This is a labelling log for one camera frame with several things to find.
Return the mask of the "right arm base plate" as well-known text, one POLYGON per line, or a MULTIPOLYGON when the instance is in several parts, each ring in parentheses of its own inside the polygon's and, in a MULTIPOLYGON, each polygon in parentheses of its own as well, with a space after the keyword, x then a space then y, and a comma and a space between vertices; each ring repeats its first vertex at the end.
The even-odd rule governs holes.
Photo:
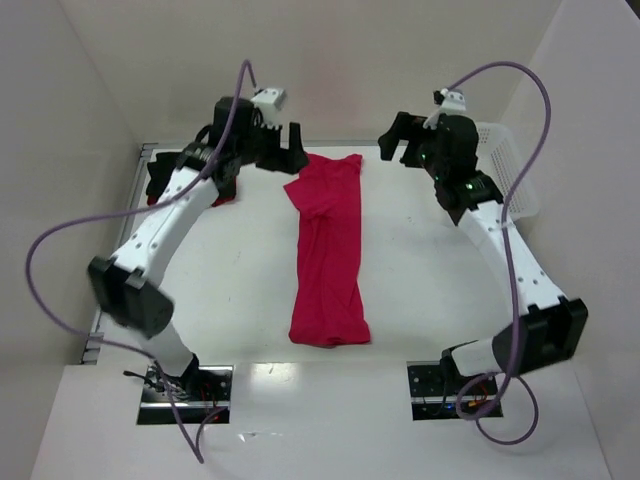
MULTIPOLYGON (((458 419, 456 400, 470 381, 457 373, 445 373, 439 362, 408 362, 407 377, 414 421, 458 419)), ((461 410, 474 414, 492 400, 498 391, 490 378, 469 389, 462 397, 461 410)))

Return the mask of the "pink t shirt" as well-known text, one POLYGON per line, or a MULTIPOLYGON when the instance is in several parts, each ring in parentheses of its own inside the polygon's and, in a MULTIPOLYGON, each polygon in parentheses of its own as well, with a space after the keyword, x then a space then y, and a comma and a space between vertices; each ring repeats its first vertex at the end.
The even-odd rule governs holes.
POLYGON ((299 214, 298 289, 289 339, 332 348, 371 341, 358 285, 363 157, 316 154, 284 191, 299 214))

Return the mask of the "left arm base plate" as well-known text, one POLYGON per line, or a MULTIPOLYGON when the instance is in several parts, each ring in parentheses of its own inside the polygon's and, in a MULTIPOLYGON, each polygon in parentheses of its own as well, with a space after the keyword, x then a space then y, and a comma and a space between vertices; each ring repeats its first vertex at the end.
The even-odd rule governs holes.
MULTIPOLYGON (((187 425, 199 424, 209 414, 219 409, 220 413, 217 413, 211 422, 228 424, 233 367, 201 366, 200 372, 205 377, 205 383, 195 392, 187 392, 177 380, 168 379, 182 422, 187 425)), ((176 424, 165 385, 154 366, 149 366, 145 374, 124 371, 123 375, 142 382, 138 425, 176 424)))

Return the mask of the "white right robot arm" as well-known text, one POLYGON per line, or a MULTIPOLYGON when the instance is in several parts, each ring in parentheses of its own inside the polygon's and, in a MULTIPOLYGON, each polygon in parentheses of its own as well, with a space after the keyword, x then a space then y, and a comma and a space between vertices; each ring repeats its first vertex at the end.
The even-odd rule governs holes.
POLYGON ((583 333, 588 309, 570 299, 541 268, 517 231, 494 180, 478 164, 479 133, 463 115, 431 121, 401 111, 378 139, 380 157, 407 144, 404 166, 425 170, 438 204, 488 263, 505 294, 510 323, 496 335, 446 350, 464 378, 485 373, 526 374, 569 360, 583 333))

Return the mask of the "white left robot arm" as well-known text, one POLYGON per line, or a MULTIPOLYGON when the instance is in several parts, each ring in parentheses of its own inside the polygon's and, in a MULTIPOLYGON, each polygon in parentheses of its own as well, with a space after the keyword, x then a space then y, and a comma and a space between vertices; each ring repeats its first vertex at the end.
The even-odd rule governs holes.
POLYGON ((200 215, 218 199, 235 196, 242 166, 296 174, 307 165, 299 124, 289 125, 289 143, 281 145, 285 99, 285 90, 274 87, 251 99, 221 98, 212 123, 193 142, 149 164, 152 210, 137 230, 110 257, 95 257, 88 266, 102 311, 132 333, 156 359, 157 379, 168 379, 176 391, 210 394, 214 376, 200 371, 196 354, 171 324, 174 303, 160 288, 165 271, 200 215))

